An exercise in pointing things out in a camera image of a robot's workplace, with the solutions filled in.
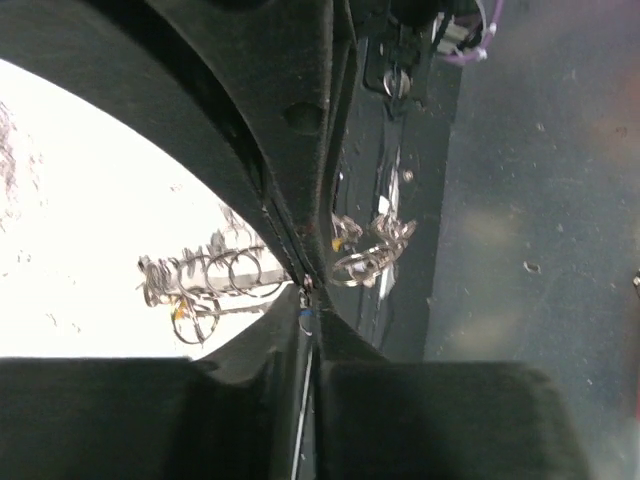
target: purple object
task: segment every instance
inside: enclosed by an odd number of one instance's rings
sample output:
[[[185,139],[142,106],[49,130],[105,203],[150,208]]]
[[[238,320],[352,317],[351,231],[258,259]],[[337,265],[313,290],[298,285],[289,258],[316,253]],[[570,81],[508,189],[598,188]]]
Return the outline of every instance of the purple object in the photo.
[[[502,16],[503,7],[504,0],[496,0],[496,6],[493,11],[493,16],[491,17],[491,23],[489,23],[489,25],[484,25],[485,31],[483,33],[480,45],[475,47],[469,53],[461,55],[445,55],[443,57],[444,61],[447,63],[451,63],[452,65],[459,65],[462,67],[469,62],[478,62],[487,58],[487,49],[489,48],[489,45],[491,44],[491,41],[496,34],[498,22],[500,21],[500,17]]]

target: circular hole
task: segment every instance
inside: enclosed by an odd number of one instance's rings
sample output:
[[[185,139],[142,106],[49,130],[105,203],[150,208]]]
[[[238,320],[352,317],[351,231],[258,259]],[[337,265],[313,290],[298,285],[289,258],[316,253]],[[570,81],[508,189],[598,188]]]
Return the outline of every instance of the circular hole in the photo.
[[[308,102],[294,103],[284,111],[287,124],[300,135],[317,134],[322,125],[322,116],[322,109]]]

